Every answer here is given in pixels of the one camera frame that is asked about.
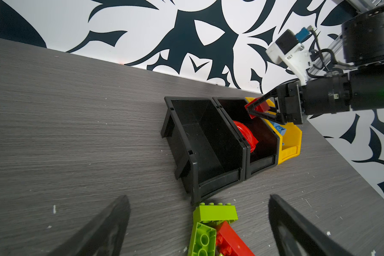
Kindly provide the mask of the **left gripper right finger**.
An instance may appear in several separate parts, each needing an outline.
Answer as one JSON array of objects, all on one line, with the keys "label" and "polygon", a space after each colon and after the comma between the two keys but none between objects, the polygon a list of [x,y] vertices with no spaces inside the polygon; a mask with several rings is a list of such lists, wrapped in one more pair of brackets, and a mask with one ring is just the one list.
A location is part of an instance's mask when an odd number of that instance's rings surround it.
[{"label": "left gripper right finger", "polygon": [[350,256],[277,194],[270,195],[268,215],[281,256]]}]

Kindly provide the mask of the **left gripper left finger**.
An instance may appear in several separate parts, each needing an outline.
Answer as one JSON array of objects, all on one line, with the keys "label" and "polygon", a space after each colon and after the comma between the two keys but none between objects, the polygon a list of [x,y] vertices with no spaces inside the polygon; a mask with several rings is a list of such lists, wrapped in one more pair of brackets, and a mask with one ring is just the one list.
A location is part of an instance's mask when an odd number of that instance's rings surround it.
[{"label": "left gripper left finger", "polygon": [[126,195],[119,196],[50,256],[119,256],[129,224],[131,208]]}]

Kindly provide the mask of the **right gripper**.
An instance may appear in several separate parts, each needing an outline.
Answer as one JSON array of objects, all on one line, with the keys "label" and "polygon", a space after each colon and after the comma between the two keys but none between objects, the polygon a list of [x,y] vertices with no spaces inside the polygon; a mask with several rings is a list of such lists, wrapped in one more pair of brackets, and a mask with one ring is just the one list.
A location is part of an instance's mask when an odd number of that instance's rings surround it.
[{"label": "right gripper", "polygon": [[[306,85],[293,80],[258,97],[248,107],[248,114],[251,118],[264,118],[280,125],[303,124],[309,115],[350,111],[351,97],[351,83],[346,74],[310,80]],[[255,111],[254,108],[264,101],[268,102],[271,109],[266,113]]]}]

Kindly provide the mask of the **red small square brick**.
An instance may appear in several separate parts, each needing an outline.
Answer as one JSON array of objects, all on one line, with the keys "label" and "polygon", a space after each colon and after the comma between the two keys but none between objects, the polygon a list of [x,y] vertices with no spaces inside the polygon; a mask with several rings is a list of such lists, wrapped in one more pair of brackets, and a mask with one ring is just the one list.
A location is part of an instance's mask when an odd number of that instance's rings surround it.
[{"label": "red small square brick", "polygon": [[[248,107],[252,104],[253,101],[258,100],[259,98],[253,98],[253,97],[245,97],[247,104],[245,105],[245,109],[247,112],[249,112]],[[264,101],[259,106],[255,107],[254,110],[256,112],[265,113],[271,109],[270,105],[267,101]]]}]

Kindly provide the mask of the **red arch brick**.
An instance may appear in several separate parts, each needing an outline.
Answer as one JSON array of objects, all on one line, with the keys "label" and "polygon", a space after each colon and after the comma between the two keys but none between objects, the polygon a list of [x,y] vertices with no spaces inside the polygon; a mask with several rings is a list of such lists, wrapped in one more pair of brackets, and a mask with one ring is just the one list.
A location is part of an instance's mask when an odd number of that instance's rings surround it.
[{"label": "red arch brick", "polygon": [[233,121],[233,123],[236,125],[236,127],[238,128],[238,130],[240,131],[244,139],[248,142],[250,146],[250,153],[253,153],[259,141],[246,125],[238,121]]}]

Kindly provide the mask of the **green brick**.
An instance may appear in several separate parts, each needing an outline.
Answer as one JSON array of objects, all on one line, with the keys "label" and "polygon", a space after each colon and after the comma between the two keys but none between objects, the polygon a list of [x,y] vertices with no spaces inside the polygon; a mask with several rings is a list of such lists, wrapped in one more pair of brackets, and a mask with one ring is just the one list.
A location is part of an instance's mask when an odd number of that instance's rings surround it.
[{"label": "green brick", "polygon": [[208,226],[217,226],[225,221],[231,224],[238,219],[236,206],[230,203],[200,203],[193,212],[194,223],[202,223]]},{"label": "green brick", "polygon": [[216,229],[202,223],[195,223],[192,229],[188,256],[214,256],[216,237]]}]

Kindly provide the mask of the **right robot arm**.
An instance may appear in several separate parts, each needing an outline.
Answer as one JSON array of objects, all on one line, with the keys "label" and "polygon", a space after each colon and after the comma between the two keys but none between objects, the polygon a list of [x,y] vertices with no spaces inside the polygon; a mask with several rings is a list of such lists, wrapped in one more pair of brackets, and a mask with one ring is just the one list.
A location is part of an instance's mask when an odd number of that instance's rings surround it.
[{"label": "right robot arm", "polygon": [[248,103],[250,117],[302,124],[306,115],[384,108],[384,5],[344,22],[341,30],[345,61],[334,62],[341,74],[309,72],[313,63],[303,40],[315,33],[312,27],[297,34],[285,31],[272,43],[267,55],[276,64],[285,63],[296,79]]}]

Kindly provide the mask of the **yellow bin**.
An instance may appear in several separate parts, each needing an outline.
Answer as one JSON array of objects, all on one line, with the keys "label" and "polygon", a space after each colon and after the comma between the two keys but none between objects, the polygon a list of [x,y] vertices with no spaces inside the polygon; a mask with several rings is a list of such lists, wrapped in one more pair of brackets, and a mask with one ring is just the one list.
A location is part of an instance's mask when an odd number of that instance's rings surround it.
[{"label": "yellow bin", "polygon": [[262,120],[278,136],[278,165],[300,155],[303,132],[297,125],[293,123],[282,125],[286,128],[287,131],[284,136],[281,136],[279,132],[272,126],[269,120],[264,118]]}]

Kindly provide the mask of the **right black bin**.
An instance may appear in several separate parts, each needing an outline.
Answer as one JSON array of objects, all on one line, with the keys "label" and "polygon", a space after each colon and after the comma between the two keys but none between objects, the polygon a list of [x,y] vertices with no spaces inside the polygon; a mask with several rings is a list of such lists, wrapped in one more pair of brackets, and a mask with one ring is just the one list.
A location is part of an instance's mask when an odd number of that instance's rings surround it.
[{"label": "right black bin", "polygon": [[[231,124],[234,131],[242,139],[243,145],[247,147],[247,154],[244,157],[245,179],[262,173],[266,169],[272,168],[278,163],[278,143],[280,139],[277,134],[261,118],[251,119],[245,109],[247,101],[245,98],[214,97],[214,102],[219,106],[227,121]],[[257,139],[256,147],[252,147],[244,137],[235,121],[245,125]]]}]

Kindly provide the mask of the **black bin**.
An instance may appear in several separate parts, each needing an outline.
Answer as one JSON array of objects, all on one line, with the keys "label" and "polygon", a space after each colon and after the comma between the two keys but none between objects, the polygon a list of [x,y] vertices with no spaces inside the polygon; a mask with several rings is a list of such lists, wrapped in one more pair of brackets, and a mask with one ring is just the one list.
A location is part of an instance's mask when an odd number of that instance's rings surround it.
[{"label": "black bin", "polygon": [[212,98],[165,97],[161,130],[191,204],[245,180],[247,149]]},{"label": "black bin", "polygon": [[[245,179],[262,173],[266,169],[272,168],[278,163],[278,143],[280,139],[277,134],[261,118],[251,119],[245,109],[247,101],[245,98],[214,97],[214,102],[219,106],[227,121],[231,124],[234,131],[242,139],[243,145],[247,147],[247,154],[244,157]],[[256,147],[252,147],[244,137],[235,121],[245,125],[257,139]]]}]

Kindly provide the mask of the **green brick top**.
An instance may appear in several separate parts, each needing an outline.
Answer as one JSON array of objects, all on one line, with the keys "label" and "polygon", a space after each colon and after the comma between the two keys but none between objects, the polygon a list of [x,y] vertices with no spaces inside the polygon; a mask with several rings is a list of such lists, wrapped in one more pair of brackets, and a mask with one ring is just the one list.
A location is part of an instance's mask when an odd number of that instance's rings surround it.
[{"label": "green brick top", "polygon": [[193,212],[194,223],[202,223],[208,226],[217,226],[225,221],[231,224],[238,219],[236,206],[230,203],[200,203]]}]

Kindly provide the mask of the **left black bin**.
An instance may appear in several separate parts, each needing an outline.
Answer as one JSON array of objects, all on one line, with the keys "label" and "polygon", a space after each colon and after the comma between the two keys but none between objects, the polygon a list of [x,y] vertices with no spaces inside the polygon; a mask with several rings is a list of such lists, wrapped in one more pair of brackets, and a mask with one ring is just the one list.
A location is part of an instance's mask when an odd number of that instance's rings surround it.
[{"label": "left black bin", "polygon": [[212,98],[165,97],[161,130],[191,204],[245,180],[247,149]]}]

